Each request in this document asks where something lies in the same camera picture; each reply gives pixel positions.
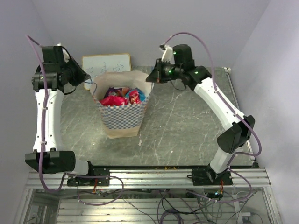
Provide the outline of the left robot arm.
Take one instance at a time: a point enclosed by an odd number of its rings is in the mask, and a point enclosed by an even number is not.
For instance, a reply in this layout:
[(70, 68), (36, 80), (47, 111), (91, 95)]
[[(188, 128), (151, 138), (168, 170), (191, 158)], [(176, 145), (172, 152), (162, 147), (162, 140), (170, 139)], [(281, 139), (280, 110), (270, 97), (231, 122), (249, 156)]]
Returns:
[(32, 77), (37, 102), (37, 129), (33, 152), (25, 162), (42, 174), (72, 173), (84, 185), (95, 181), (89, 163), (64, 150), (61, 137), (61, 106), (67, 84), (77, 87), (90, 79), (63, 46), (42, 47), (43, 62)]

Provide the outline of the purple snack bag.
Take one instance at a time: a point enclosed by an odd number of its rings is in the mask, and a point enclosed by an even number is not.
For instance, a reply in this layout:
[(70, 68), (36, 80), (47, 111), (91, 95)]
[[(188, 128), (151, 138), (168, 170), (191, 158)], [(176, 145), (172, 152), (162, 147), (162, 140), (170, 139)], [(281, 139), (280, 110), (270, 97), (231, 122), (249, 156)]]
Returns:
[(130, 88), (128, 87), (119, 87), (119, 88), (110, 87), (105, 93), (104, 98), (107, 98), (109, 96), (125, 97), (129, 91)]

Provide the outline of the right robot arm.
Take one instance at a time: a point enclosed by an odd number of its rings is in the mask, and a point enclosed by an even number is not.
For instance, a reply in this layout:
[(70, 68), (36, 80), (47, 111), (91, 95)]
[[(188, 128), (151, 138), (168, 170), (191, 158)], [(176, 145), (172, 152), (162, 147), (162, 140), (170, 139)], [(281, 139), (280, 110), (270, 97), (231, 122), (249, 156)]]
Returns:
[(187, 44), (174, 47), (162, 44), (160, 49), (162, 57), (156, 60), (146, 82), (163, 84), (180, 79), (207, 103), (222, 124), (224, 132), (217, 138), (218, 149), (205, 175), (207, 181), (215, 185), (222, 180), (233, 153), (249, 140), (255, 119), (245, 116), (226, 96), (219, 96), (221, 90), (213, 84), (211, 73), (204, 66), (195, 66)]

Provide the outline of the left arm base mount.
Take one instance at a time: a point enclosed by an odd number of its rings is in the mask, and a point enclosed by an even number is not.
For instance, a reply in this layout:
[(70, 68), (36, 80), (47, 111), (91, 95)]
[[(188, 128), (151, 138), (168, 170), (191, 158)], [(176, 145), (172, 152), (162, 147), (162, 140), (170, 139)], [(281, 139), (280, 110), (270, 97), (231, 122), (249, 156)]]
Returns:
[(107, 168), (94, 167), (93, 171), (84, 176), (70, 176), (67, 180), (69, 187), (85, 186), (108, 186), (110, 182), (110, 172)]

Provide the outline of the checkered paper bag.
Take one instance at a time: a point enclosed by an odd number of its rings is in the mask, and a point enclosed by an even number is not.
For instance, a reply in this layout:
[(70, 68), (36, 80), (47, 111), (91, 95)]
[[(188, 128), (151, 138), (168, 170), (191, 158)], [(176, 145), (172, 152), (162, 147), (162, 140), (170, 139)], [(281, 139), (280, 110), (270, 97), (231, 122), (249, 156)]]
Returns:
[[(103, 128), (109, 138), (135, 137), (138, 135), (153, 84), (146, 82), (148, 74), (141, 71), (106, 72), (97, 76), (90, 88), (93, 100), (100, 112)], [(103, 106), (99, 100), (110, 87), (128, 87), (140, 89), (146, 99), (140, 104), (123, 106)]]

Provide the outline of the red chips bag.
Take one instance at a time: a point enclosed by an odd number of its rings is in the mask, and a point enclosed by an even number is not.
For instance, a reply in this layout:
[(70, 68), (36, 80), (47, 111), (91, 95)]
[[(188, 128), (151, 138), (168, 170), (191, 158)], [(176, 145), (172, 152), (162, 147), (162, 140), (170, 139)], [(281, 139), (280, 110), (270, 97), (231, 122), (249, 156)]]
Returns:
[(123, 106), (128, 104), (128, 99), (125, 97), (108, 96), (104, 99), (99, 100), (103, 106)]

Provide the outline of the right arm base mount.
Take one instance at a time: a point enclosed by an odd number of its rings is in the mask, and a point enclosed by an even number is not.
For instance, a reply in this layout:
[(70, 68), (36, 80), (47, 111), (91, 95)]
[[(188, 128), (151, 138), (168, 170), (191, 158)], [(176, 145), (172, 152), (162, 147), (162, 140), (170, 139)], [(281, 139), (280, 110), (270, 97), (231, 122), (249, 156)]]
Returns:
[(225, 170), (222, 173), (215, 173), (209, 166), (199, 166), (192, 170), (191, 174), (187, 176), (192, 179), (194, 186), (207, 185), (232, 185), (232, 176), (230, 171)]

